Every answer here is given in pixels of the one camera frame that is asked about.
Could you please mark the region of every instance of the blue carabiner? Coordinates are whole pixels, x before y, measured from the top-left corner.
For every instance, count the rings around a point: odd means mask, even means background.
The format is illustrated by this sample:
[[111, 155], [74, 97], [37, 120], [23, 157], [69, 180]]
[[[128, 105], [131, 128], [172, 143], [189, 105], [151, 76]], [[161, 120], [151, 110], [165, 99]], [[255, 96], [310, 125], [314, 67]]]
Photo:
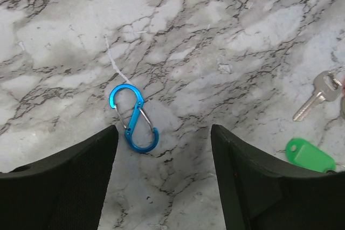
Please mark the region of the blue carabiner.
[[[120, 115], [120, 113], [118, 111], [118, 108], [116, 107], [116, 104], [115, 104], [115, 95], [119, 91], [121, 91], [123, 89], [130, 89], [136, 95], [136, 103], [135, 103], [135, 106], [134, 106], [134, 111], [132, 113], [132, 117], [130, 118], [128, 126], [126, 126], [125, 121], [122, 118], [122, 116]], [[128, 144], [129, 144], [129, 146], [134, 151], [136, 151], [138, 153], [141, 153], [141, 154], [142, 153], [147, 153], [147, 152], [153, 150], [153, 148], [155, 148], [157, 146], [158, 140], [159, 140], [158, 130], [152, 126], [152, 123], [150, 122], [150, 119], [148, 118], [148, 116], [146, 115], [145, 111], [143, 110], [143, 106], [144, 106], [145, 101], [144, 101], [143, 97], [141, 96], [140, 91], [136, 87], [134, 87], [132, 85], [128, 85], [128, 84], [123, 84], [123, 85], [116, 86], [112, 90], [112, 92], [110, 93], [109, 103], [110, 103], [110, 107], [112, 109], [115, 109], [115, 111], [117, 112], [117, 114], [119, 116], [119, 119], [120, 119], [120, 121], [122, 122], [122, 124], [123, 124], [123, 126], [125, 128], [125, 138], [126, 138]], [[151, 130], [152, 130], [152, 132], [154, 134], [154, 141], [153, 141], [153, 143], [150, 146], [146, 147], [146, 148], [138, 147], [137, 145], [135, 145], [133, 143], [133, 140], [132, 140], [132, 134], [134, 132], [134, 128], [135, 128], [136, 122], [139, 119], [140, 114], [142, 114], [144, 116], [145, 120], [150, 125], [150, 128], [151, 128]]]

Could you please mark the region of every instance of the blue s-biner clip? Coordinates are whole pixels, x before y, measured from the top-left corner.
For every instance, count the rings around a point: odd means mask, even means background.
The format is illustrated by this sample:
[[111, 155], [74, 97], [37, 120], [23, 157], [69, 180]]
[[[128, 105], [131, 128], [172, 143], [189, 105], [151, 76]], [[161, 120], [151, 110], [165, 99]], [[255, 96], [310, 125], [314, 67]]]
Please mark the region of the blue s-biner clip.
[[[136, 95], [136, 103], [135, 103], [135, 106], [134, 106], [134, 111], [132, 113], [132, 117], [130, 118], [128, 126], [126, 126], [125, 121], [123, 120], [122, 116], [120, 115], [119, 110], [118, 110], [118, 108], [116, 107], [116, 104], [115, 104], [115, 95], [119, 91], [121, 91], [123, 89], [130, 89]], [[110, 93], [109, 103], [110, 103], [110, 107], [112, 109], [115, 109], [116, 113], [118, 114], [119, 119], [120, 119], [120, 121], [122, 122], [122, 124], [123, 124], [123, 126], [125, 128], [125, 138], [126, 138], [128, 144], [129, 144], [129, 146], [134, 151], [136, 151], [138, 153], [147, 153], [147, 152], [153, 150], [153, 148], [155, 148], [157, 146], [157, 143], [158, 143], [158, 140], [159, 140], [158, 130], [152, 126], [152, 123], [151, 123], [150, 119], [148, 118], [147, 114], [143, 110], [143, 106], [144, 106], [145, 101], [144, 101], [143, 97], [141, 96], [140, 91], [136, 87], [134, 87], [132, 85], [127, 85], [127, 84], [116, 86], [112, 90], [112, 92]], [[152, 132], [154, 134], [154, 141], [153, 141], [153, 143], [150, 146], [146, 147], [146, 148], [138, 147], [137, 145], [135, 145], [133, 143], [133, 140], [132, 140], [132, 134], [134, 132], [134, 128], [135, 128], [136, 122], [139, 119], [140, 114], [142, 114], [144, 116], [145, 120], [147, 121], [147, 123], [149, 123], [150, 128], [151, 128], [151, 130], [152, 130]]]

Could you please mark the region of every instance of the table surface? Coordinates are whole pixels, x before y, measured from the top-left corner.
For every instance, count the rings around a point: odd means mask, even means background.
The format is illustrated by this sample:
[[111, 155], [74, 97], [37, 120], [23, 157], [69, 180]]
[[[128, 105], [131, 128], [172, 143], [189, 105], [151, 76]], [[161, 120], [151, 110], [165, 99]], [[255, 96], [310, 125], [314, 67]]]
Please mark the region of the table surface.
[[[225, 229], [212, 124], [283, 160], [302, 137], [345, 163], [340, 98], [292, 121], [345, 62], [344, 13], [345, 0], [0, 0], [0, 171], [116, 124], [100, 230]], [[108, 104], [126, 82], [160, 131], [148, 155]], [[116, 97], [129, 121], [134, 94]], [[135, 143], [151, 138], [140, 117]]]

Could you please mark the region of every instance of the green key tag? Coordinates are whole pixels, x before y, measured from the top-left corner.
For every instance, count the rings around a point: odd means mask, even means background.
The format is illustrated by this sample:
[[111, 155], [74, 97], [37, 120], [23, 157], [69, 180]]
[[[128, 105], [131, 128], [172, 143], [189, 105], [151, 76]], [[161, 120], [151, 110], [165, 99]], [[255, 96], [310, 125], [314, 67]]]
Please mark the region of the green key tag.
[[290, 163], [317, 172], [335, 171], [333, 158], [303, 138], [294, 138], [286, 145], [285, 154]]

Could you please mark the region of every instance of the carabiner gate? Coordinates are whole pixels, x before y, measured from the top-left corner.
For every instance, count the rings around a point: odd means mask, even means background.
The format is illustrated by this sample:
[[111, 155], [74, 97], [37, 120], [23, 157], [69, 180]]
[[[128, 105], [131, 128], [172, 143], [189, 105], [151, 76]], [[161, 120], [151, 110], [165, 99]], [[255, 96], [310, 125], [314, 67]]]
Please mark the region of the carabiner gate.
[[[121, 114], [119, 113], [119, 110], [118, 110], [118, 108], [117, 108], [117, 106], [115, 104], [115, 95], [119, 91], [121, 91], [123, 89], [130, 89], [136, 95], [136, 103], [135, 103], [134, 110], [133, 110], [133, 113], [132, 113], [132, 116], [130, 118], [128, 126], [125, 124], [125, 121], [122, 118]], [[129, 146], [134, 151], [136, 151], [138, 153], [147, 153], [147, 152], [153, 150], [153, 148], [155, 148], [157, 146], [158, 140], [159, 140], [158, 130], [153, 127], [149, 117], [147, 116], [147, 114], [143, 110], [143, 106], [144, 106], [145, 101], [144, 101], [140, 91], [136, 87], [134, 87], [132, 85], [128, 85], [128, 84], [123, 84], [123, 85], [116, 86], [112, 90], [112, 92], [110, 93], [109, 103], [110, 103], [110, 107], [112, 109], [115, 109], [116, 113], [118, 114], [119, 120], [121, 121], [121, 123], [123, 124], [123, 126], [125, 128], [125, 138], [126, 138], [128, 144], [129, 144]], [[149, 126], [150, 126], [150, 128], [151, 128], [151, 130], [152, 130], [152, 132], [154, 134], [153, 143], [150, 146], [146, 147], [146, 148], [138, 147], [137, 145], [135, 145], [133, 143], [133, 140], [132, 140], [132, 134], [134, 132], [134, 128], [135, 128], [135, 125], [136, 125], [136, 123], [137, 123], [137, 121], [139, 119], [140, 114], [142, 114], [142, 116], [145, 118], [145, 120], [149, 124]]]

